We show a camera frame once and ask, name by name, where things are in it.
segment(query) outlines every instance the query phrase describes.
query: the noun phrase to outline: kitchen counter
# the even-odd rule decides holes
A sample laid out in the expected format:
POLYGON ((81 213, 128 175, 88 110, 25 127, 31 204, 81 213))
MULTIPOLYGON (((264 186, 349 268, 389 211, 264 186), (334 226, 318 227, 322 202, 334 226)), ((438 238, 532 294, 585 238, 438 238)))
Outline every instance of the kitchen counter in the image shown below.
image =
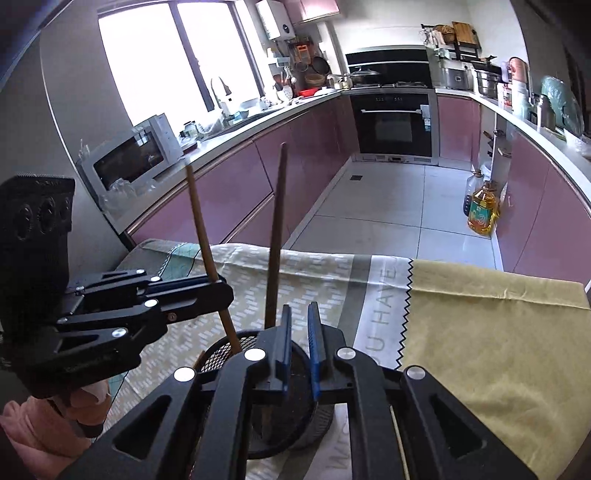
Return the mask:
POLYGON ((175 163, 175 165, 158 175, 156 178, 157 186, 154 190, 138 197, 133 205, 121 216, 106 213, 105 216, 107 217, 107 220, 118 234, 125 232, 128 227, 142 216, 155 202, 160 200, 170 190, 176 187, 176 185, 185 180, 186 175, 184 167, 186 164, 191 165, 193 171, 197 172, 213 160, 240 143, 250 139, 257 133, 288 118, 300 115, 311 107, 339 96, 339 92, 334 92, 323 96, 312 97, 310 99, 303 99, 296 105, 286 106, 285 108, 270 113, 269 115, 251 122, 233 132, 203 141, 200 148, 189 152, 175 163))
POLYGON ((587 201, 587 205, 591 207, 591 161, 568 147, 565 141, 560 140, 548 131, 538 130, 533 123, 517 118, 512 112, 498 106, 495 100, 478 93, 445 88, 435 88, 435 92, 439 95, 471 98, 515 125, 568 175, 573 185, 587 201))

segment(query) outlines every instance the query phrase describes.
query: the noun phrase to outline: cabinet door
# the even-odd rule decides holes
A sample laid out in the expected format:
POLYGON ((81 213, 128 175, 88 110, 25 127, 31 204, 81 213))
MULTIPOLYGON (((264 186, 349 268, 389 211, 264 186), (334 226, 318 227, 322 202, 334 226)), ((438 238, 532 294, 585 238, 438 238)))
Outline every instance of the cabinet door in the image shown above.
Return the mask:
POLYGON ((301 154, 297 151, 290 123, 258 138, 255 140, 255 145, 274 191, 277 187, 279 152, 283 142, 288 145, 284 225, 289 232, 292 232, 308 210, 304 211, 307 203, 302 199, 305 180, 301 154))
POLYGON ((480 135, 482 130, 482 108, 478 102, 472 101, 472 166, 476 170, 479 166, 480 135))
MULTIPOLYGON (((222 242, 271 193, 253 144, 234 153, 196 183, 211 244, 222 242)), ((133 235, 136 243, 148 238, 197 242, 187 189, 166 203, 133 235)))
POLYGON ((336 119, 339 124, 339 147, 342 155, 341 161, 344 164, 351 155, 359 153, 359 140, 357 137, 357 126, 351 97, 342 95, 336 100, 336 119))
POLYGON ((496 226, 503 269, 513 272, 538 214, 550 159, 517 134, 507 180, 505 204, 496 226))
MULTIPOLYGON (((229 242, 233 244, 259 245, 260 247, 269 247, 271 245, 271 228, 273 226, 274 199, 269 200, 259 212, 234 235, 229 242)), ((283 227, 281 239, 283 243, 290 237, 287 227, 283 227)))
POLYGON ((336 0, 301 0, 301 3, 304 6, 304 20, 339 13, 336 0))
POLYGON ((304 5, 300 0, 283 0, 283 5, 287 10, 287 16, 291 23, 295 24, 304 20, 304 5))
POLYGON ((438 96, 439 156, 451 160, 472 160, 475 127, 472 100, 438 96))
POLYGON ((591 216, 578 194, 553 166, 534 227, 515 273, 577 281, 591 278, 591 216))

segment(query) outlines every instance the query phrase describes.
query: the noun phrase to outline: window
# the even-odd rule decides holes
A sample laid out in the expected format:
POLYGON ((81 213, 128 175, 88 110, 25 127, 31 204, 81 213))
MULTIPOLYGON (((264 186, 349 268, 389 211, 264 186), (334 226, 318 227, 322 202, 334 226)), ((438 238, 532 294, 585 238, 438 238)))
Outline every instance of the window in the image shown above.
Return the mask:
POLYGON ((242 102, 261 77, 231 2, 163 2, 99 18, 113 78, 134 125, 165 113, 173 131, 215 107, 212 78, 242 102))

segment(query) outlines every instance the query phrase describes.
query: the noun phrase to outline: built-in oven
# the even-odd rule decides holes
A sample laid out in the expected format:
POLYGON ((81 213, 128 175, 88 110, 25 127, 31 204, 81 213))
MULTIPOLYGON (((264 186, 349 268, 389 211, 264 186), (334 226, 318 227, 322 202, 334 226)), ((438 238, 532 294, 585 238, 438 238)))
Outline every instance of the built-in oven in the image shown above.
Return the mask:
POLYGON ((404 89, 351 97, 361 152, 358 160, 437 164, 430 93, 400 90, 404 89))

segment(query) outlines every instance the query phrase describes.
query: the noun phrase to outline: oven handle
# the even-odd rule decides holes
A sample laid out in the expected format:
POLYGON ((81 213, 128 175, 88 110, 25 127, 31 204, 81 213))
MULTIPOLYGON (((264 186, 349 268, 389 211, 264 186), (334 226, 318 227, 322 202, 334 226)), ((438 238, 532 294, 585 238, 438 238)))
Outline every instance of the oven handle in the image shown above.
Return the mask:
POLYGON ((418 110, 365 110, 362 109, 361 113, 417 113, 421 115, 423 111, 421 109, 418 110))

